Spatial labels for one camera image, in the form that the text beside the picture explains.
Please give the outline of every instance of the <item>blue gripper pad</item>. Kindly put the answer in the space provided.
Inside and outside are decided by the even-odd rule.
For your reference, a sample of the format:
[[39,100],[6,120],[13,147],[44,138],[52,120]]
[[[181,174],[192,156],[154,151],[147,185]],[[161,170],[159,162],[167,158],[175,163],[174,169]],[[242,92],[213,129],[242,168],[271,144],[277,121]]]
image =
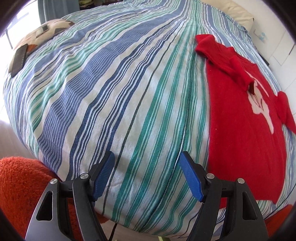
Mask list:
[[94,182],[94,191],[93,191],[92,197],[95,200],[97,200],[99,197],[103,195],[103,192],[105,190],[105,187],[107,185],[111,172],[113,170],[114,164],[115,164],[115,156],[113,152],[110,152],[110,155],[108,156],[107,160],[103,164],[103,167],[101,168],[101,171]]
[[191,160],[189,158],[190,157],[186,157],[186,155],[181,152],[179,164],[192,192],[192,196],[195,197],[198,201],[201,201],[204,197],[204,195],[202,194],[201,183],[192,166],[195,163],[191,158]]

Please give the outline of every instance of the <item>striped bedspread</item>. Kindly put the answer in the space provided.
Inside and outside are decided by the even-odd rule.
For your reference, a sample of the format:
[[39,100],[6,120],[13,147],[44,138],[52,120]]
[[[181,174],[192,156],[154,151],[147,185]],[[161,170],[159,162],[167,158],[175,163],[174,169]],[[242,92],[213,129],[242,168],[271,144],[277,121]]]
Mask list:
[[[274,92],[277,81],[247,31],[199,0],[127,0],[64,18],[75,25],[30,55],[16,77],[6,75],[15,133],[62,180],[113,151],[115,167],[96,210],[138,232],[187,237],[201,205],[177,160],[186,150],[206,168],[210,121],[195,35],[212,34],[257,63]],[[264,217],[287,204],[296,182],[295,136],[285,126],[283,132],[285,183],[276,205],[259,201]]]

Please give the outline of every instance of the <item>curtain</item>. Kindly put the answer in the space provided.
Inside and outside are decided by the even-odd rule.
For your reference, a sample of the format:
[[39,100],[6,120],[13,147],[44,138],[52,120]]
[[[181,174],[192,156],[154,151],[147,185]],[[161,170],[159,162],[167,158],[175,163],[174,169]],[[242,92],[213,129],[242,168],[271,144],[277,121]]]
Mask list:
[[78,0],[38,0],[41,24],[79,10]]

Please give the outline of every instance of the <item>beige cushion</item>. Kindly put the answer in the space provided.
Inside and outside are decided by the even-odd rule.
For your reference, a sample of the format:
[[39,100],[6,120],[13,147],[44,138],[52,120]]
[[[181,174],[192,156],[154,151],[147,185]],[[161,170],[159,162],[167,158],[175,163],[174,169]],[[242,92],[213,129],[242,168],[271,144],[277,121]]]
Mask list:
[[232,0],[201,0],[213,7],[220,9],[222,12],[228,14],[240,25],[244,26],[246,30],[250,31],[254,22],[254,16],[250,14],[242,6],[238,5]]

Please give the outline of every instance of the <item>yellow-green object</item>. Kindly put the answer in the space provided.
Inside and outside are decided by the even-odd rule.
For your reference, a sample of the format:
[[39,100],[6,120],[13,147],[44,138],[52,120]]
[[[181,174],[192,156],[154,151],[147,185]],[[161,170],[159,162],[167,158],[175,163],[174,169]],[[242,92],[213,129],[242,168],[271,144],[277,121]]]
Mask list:
[[169,238],[158,237],[159,241],[170,241]]

